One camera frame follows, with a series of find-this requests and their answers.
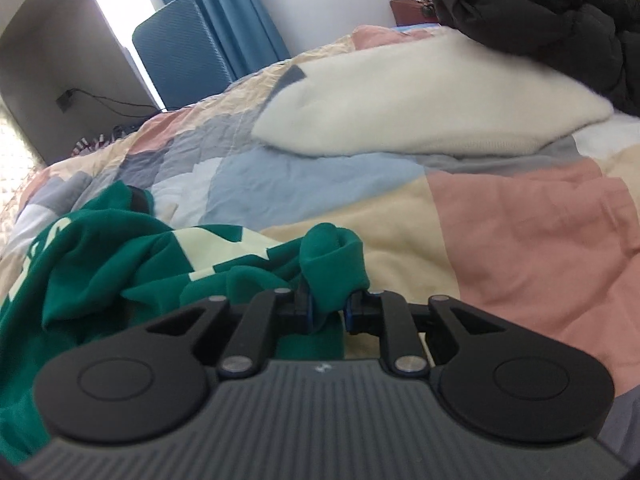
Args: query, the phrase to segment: white fluffy blanket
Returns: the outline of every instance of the white fluffy blanket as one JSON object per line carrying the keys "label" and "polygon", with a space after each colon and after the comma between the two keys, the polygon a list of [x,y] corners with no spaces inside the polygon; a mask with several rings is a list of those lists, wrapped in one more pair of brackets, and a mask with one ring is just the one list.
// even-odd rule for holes
{"label": "white fluffy blanket", "polygon": [[293,66],[253,135],[311,156],[527,155],[611,114],[577,81],[452,31]]}

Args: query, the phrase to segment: blue curtain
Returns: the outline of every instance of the blue curtain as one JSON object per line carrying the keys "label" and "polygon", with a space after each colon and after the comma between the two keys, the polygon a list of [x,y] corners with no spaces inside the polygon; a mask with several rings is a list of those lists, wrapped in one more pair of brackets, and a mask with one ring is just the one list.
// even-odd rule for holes
{"label": "blue curtain", "polygon": [[195,1],[236,79],[290,57],[260,0]]}

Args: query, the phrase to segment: black jacket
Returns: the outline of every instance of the black jacket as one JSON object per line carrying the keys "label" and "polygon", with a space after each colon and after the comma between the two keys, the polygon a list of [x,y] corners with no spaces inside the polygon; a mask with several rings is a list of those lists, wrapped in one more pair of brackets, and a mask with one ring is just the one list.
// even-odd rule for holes
{"label": "black jacket", "polygon": [[640,116],[640,0],[433,0],[440,23],[529,56]]}

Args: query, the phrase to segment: desk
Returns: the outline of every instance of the desk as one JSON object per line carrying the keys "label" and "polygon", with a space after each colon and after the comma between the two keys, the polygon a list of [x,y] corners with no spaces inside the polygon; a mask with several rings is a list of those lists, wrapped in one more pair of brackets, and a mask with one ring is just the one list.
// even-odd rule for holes
{"label": "desk", "polygon": [[[134,57],[97,0],[0,0],[0,94],[47,164],[68,157],[81,137],[136,121],[83,95],[62,112],[56,99],[65,90],[157,105]],[[113,106],[130,115],[151,110]]]}

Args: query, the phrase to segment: wooden nightstand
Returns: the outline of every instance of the wooden nightstand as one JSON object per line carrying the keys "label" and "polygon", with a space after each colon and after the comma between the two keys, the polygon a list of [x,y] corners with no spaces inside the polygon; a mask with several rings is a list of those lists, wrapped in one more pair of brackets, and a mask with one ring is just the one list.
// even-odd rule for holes
{"label": "wooden nightstand", "polygon": [[438,23],[438,17],[431,2],[391,0],[389,5],[391,5],[398,27],[420,25],[421,23]]}

